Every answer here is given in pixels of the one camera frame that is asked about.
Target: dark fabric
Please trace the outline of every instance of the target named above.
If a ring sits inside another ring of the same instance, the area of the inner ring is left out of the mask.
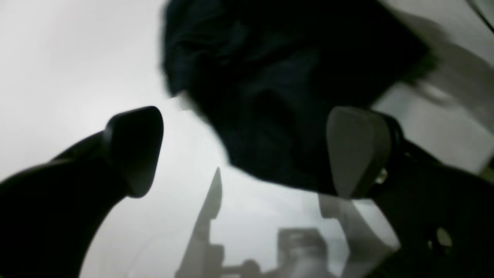
[[[163,71],[188,91],[230,162],[260,178],[334,193],[325,123],[368,106],[427,53],[373,0],[171,0]]]

